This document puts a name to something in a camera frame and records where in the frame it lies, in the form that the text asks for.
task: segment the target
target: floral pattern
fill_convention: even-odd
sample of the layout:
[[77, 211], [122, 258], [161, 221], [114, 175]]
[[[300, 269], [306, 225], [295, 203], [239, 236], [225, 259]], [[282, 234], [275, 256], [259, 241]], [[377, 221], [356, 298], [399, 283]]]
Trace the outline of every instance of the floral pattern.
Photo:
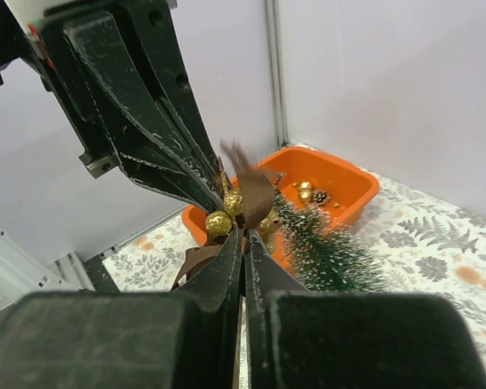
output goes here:
[[[391, 292], [434, 293], [454, 305], [486, 368], [486, 219], [374, 175], [382, 190], [352, 231], [376, 253]], [[177, 216], [104, 265], [120, 290], [169, 290], [185, 250], [195, 245]], [[241, 388], [247, 387], [244, 338], [242, 328]]]

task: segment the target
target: orange bin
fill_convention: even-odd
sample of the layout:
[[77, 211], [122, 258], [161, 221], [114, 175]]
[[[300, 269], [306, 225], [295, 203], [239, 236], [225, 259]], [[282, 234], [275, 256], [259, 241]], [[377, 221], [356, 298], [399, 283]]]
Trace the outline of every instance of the orange bin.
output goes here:
[[[365, 204], [380, 190], [378, 180], [373, 175], [336, 156], [304, 147], [283, 148], [268, 156], [258, 166], [277, 173], [286, 173], [279, 184], [279, 189], [298, 207], [302, 204], [294, 183], [309, 181], [315, 190], [327, 191], [331, 200], [322, 208], [330, 213], [332, 219], [330, 229], [341, 224], [356, 223]], [[237, 185], [236, 178], [233, 178], [232, 182]], [[204, 211], [192, 205], [188, 206], [182, 214], [184, 225], [200, 246], [207, 242], [206, 217]], [[291, 271], [288, 259], [284, 257], [282, 251], [280, 233], [276, 236], [275, 244], [276, 250], [272, 258], [286, 270]]]

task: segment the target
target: robotic claw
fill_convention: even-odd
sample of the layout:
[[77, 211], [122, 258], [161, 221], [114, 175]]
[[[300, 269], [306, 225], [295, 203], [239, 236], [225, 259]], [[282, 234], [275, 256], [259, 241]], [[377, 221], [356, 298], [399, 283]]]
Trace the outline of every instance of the robotic claw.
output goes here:
[[[0, 1], [0, 70], [22, 58], [40, 74], [92, 175], [118, 165], [149, 190], [208, 212], [220, 206], [208, 185], [215, 154], [164, 0], [72, 2], [45, 10], [29, 30], [26, 37]], [[185, 150], [206, 180], [187, 173]], [[171, 293], [24, 298], [2, 329], [0, 389], [234, 387], [243, 297], [252, 387], [486, 388], [448, 302], [307, 292], [253, 231], [242, 253], [243, 233], [232, 232], [216, 258]]]

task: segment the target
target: white wall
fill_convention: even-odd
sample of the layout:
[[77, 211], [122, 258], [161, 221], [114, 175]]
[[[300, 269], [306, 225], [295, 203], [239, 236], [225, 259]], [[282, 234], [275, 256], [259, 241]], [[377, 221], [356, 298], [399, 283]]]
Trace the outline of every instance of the white wall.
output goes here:
[[288, 129], [486, 215], [486, 0], [279, 1]]
[[[237, 139], [256, 157], [276, 148], [262, 1], [180, 0], [178, 40], [212, 143]], [[158, 219], [178, 201], [118, 170], [94, 180], [55, 98], [22, 62], [0, 87], [0, 222], [44, 262], [88, 259]]]

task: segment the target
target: ribbon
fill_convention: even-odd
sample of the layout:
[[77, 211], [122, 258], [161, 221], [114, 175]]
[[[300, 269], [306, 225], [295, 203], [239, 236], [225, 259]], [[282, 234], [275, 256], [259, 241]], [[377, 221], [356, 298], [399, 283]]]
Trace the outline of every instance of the ribbon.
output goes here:
[[[275, 188], [263, 171], [252, 168], [248, 158], [239, 146], [233, 144], [229, 147], [222, 143], [221, 148], [230, 159], [240, 184], [241, 197], [245, 204], [245, 212], [243, 214], [245, 217], [245, 229], [255, 229], [274, 206]], [[185, 252], [185, 262], [178, 272], [171, 290], [179, 288], [178, 281], [183, 276], [185, 276], [185, 281], [187, 282], [198, 274], [215, 258], [221, 247], [222, 245], [217, 244], [209, 237], [204, 247], [188, 249]], [[249, 242], [243, 237], [241, 241], [243, 253], [247, 251], [248, 247]]]

